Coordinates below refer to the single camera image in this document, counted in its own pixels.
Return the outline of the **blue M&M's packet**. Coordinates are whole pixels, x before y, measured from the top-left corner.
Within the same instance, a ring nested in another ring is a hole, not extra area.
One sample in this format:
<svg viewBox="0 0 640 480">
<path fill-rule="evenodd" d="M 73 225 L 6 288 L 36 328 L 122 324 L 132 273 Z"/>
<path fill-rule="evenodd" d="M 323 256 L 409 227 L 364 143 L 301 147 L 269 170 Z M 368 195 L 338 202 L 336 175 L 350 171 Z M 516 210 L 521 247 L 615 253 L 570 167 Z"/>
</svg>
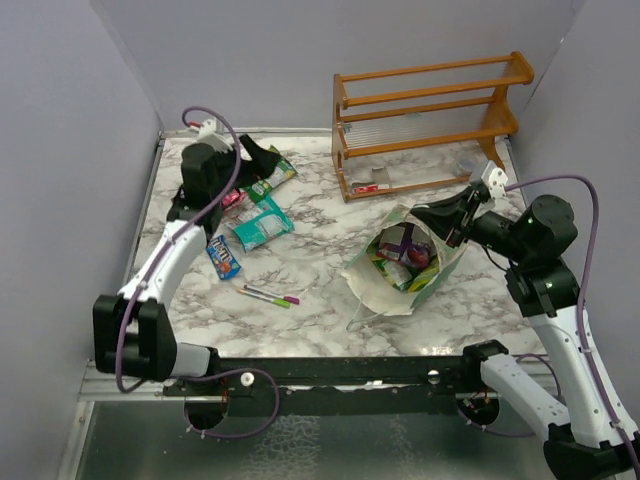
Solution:
<svg viewBox="0 0 640 480">
<path fill-rule="evenodd" d="M 223 235 L 212 238 L 206 252 L 220 280 L 231 280 L 241 270 L 241 265 L 231 252 Z"/>
</svg>

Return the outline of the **green candy packet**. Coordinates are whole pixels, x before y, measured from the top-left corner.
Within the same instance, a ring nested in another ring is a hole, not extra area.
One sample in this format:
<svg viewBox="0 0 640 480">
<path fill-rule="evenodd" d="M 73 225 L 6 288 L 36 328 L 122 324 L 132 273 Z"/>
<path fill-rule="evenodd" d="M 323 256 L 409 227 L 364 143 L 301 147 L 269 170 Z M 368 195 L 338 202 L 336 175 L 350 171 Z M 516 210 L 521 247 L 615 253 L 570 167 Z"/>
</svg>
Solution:
<svg viewBox="0 0 640 480">
<path fill-rule="evenodd" d="M 254 203 L 264 200 L 277 187 L 298 175 L 295 167 L 274 145 L 271 145 L 268 151 L 278 156 L 278 162 L 276 163 L 273 173 L 266 179 L 259 179 L 249 187 L 242 188 L 248 198 Z"/>
</svg>

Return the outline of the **green paper gift bag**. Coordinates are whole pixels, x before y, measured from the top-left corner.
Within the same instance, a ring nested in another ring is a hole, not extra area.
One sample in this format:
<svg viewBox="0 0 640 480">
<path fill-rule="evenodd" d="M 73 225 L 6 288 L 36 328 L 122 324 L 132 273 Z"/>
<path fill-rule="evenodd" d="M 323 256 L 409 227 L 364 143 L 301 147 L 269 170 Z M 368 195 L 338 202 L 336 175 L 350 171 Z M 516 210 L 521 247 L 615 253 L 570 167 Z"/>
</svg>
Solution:
<svg viewBox="0 0 640 480">
<path fill-rule="evenodd" d="M 447 246 L 409 207 L 398 204 L 342 276 L 373 315 L 410 315 L 450 276 L 464 252 Z"/>
</svg>

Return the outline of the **teal tissue snack pack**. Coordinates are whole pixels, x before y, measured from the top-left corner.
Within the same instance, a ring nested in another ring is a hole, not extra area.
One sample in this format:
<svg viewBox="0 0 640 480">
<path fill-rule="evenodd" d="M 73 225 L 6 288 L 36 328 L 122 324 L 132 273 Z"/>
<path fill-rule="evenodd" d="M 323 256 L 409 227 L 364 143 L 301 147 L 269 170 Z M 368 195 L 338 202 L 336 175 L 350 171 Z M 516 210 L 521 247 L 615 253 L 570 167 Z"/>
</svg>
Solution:
<svg viewBox="0 0 640 480">
<path fill-rule="evenodd" d="M 292 220 L 271 196 L 258 203 L 247 200 L 225 216 L 225 225 L 235 234 L 245 253 L 294 230 Z"/>
</svg>

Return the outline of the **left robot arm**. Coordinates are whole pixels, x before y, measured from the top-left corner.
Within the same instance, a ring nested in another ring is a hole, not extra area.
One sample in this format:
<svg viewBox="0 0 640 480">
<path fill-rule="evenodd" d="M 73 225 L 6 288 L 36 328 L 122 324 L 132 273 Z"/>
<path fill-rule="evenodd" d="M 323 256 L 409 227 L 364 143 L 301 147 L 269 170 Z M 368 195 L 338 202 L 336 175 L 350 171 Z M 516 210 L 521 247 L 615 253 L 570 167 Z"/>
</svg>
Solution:
<svg viewBox="0 0 640 480">
<path fill-rule="evenodd" d="M 216 349 L 177 342 L 168 309 L 218 229 L 224 197 L 268 178 L 280 160 L 275 149 L 260 147 L 248 135 L 233 146 L 206 140 L 183 150 L 182 183 L 158 244 L 117 294 L 101 295 L 93 305 L 94 360 L 100 372 L 142 381 L 186 377 L 202 395 L 218 388 Z"/>
</svg>

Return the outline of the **red small snack packet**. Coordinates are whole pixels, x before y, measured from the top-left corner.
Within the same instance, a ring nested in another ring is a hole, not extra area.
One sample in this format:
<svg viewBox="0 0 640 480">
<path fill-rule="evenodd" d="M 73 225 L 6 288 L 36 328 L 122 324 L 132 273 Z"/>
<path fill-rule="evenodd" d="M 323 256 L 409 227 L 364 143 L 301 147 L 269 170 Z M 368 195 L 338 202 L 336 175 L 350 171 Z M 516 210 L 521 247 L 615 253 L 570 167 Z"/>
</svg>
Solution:
<svg viewBox="0 0 640 480">
<path fill-rule="evenodd" d="M 224 211 L 230 210 L 242 204 L 248 197 L 247 192 L 243 189 L 234 189 L 228 193 L 222 200 L 221 204 Z"/>
</svg>

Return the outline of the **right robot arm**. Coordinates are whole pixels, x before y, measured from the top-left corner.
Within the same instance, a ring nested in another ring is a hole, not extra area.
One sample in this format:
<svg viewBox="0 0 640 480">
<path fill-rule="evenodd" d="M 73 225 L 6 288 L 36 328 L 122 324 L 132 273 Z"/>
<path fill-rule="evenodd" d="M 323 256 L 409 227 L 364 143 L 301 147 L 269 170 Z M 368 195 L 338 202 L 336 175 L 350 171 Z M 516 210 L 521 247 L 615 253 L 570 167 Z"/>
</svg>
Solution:
<svg viewBox="0 0 640 480">
<path fill-rule="evenodd" d="M 509 261 L 507 289 L 548 354 L 563 398 L 550 395 L 496 341 L 465 348 L 461 383 L 472 391 L 487 386 L 504 398 L 542 442 L 556 478 L 605 479 L 637 471 L 638 426 L 592 339 L 587 282 L 576 279 L 562 258 L 577 237 L 571 205 L 541 195 L 512 221 L 492 211 L 479 214 L 489 198 L 488 187 L 475 182 L 411 213 L 449 246 L 474 242 Z"/>
</svg>

